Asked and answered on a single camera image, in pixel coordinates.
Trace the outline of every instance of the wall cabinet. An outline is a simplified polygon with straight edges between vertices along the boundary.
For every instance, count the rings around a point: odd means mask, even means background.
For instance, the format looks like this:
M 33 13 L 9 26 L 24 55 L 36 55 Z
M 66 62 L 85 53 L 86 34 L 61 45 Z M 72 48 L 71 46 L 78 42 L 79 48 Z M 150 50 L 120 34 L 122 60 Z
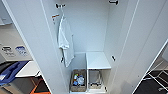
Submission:
M 108 0 L 3 1 L 53 94 L 68 94 L 70 80 L 60 62 L 59 20 L 53 25 L 51 18 L 62 14 L 56 3 L 66 4 L 75 52 L 86 53 L 87 80 L 91 69 L 102 71 L 102 90 L 87 92 L 106 93 L 107 87 L 110 94 L 131 94 L 168 38 L 167 0 L 120 0 L 117 6 Z

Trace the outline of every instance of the hook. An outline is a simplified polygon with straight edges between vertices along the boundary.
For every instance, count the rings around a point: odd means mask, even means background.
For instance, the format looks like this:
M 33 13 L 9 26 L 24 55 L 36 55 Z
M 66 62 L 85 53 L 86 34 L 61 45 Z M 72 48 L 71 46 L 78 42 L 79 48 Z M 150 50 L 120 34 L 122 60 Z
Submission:
M 115 3 L 115 4 L 117 5 L 117 4 L 118 4 L 118 0 L 115 1 L 115 2 L 111 2 L 111 1 L 109 1 L 109 3 Z
M 56 8 L 64 7 L 64 6 L 65 6 L 65 4 L 64 5 L 58 5 L 58 4 L 56 4 Z

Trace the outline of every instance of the shelf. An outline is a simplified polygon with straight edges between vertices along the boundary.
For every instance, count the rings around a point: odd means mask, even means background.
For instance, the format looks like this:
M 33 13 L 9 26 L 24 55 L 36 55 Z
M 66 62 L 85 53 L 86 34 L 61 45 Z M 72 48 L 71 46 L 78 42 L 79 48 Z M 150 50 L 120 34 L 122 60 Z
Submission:
M 36 62 L 29 61 L 17 74 L 16 77 L 40 76 L 40 70 Z
M 86 52 L 87 69 L 111 69 L 104 52 Z

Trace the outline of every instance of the floor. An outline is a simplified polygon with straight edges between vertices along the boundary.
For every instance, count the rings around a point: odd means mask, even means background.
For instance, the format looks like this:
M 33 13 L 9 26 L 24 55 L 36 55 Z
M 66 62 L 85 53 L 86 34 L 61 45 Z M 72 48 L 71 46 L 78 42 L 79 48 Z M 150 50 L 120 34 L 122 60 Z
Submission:
M 160 71 L 154 71 L 151 74 L 153 76 L 157 76 L 159 72 Z M 164 79 L 168 80 L 168 76 L 166 76 L 164 74 L 161 74 L 161 76 Z M 165 82 L 163 82 L 159 78 L 157 78 L 157 80 L 159 82 L 161 82 L 164 86 L 168 86 L 168 84 L 166 84 Z M 159 88 L 161 88 L 161 86 L 154 79 L 143 80 L 134 94 L 166 94 L 167 93 L 166 90 L 159 91 L 158 90 Z

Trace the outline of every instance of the drying rack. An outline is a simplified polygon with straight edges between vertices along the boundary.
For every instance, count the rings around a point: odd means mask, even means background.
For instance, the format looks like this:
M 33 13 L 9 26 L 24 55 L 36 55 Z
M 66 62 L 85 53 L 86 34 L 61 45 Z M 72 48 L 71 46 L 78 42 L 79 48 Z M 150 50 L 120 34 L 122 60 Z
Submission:
M 154 79 L 162 88 L 159 88 L 158 90 L 161 91 L 161 90 L 166 90 L 168 94 L 168 87 L 166 87 L 165 85 L 163 85 L 158 79 L 160 79 L 161 81 L 163 81 L 166 85 L 168 85 L 168 81 L 166 79 L 164 79 L 163 77 L 161 77 L 161 74 L 164 74 L 166 75 L 166 78 L 168 78 L 168 72 L 166 72 L 166 68 L 168 67 L 168 65 L 166 65 L 159 73 L 157 76 L 153 76 L 151 74 L 152 71 L 154 71 L 157 67 L 159 67 L 163 62 L 165 61 L 165 59 L 163 59 L 159 64 L 157 64 L 153 69 L 151 69 L 147 74 L 149 75 L 150 77 L 148 78 L 144 78 L 143 80 L 150 80 L 150 79 Z

